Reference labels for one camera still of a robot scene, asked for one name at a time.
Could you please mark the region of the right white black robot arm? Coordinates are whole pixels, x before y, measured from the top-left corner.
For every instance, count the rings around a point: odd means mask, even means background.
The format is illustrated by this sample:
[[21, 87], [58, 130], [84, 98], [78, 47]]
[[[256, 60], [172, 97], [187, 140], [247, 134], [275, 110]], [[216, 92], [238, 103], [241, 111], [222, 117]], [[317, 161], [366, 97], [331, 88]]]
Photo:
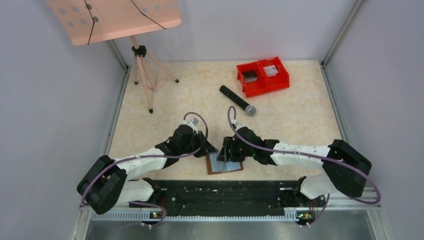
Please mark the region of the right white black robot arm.
[[368, 159], [341, 139], [329, 145], [295, 145], [277, 139], [261, 139], [253, 130], [242, 126], [236, 129], [234, 136], [224, 138], [216, 159], [243, 162], [247, 157], [262, 165], [318, 170], [318, 174], [303, 176], [297, 181], [293, 200], [299, 206], [307, 206], [317, 197], [337, 192], [360, 198], [372, 168]]

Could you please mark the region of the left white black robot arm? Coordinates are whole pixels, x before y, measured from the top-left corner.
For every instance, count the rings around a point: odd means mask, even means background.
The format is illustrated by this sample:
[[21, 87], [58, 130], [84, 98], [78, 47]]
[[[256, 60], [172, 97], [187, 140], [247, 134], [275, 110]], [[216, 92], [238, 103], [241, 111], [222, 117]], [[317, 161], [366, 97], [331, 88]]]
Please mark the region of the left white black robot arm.
[[202, 158], [218, 150], [204, 133], [192, 124], [180, 125], [166, 141], [132, 156], [112, 159], [99, 157], [77, 185], [77, 192], [97, 214], [108, 212], [117, 204], [134, 201], [154, 207], [160, 202], [159, 191], [146, 180], [136, 180], [147, 172], [162, 170], [177, 163], [182, 156]]

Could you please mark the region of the brown leather card holder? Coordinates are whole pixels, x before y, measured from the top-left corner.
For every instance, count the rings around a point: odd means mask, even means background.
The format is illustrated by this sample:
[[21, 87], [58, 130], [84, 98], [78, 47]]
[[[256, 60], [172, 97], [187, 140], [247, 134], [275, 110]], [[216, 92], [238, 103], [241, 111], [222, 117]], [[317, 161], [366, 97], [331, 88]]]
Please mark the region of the brown leather card holder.
[[217, 152], [206, 156], [206, 167], [208, 175], [218, 175], [244, 170], [243, 164], [241, 162], [218, 161], [218, 156], [219, 153]]

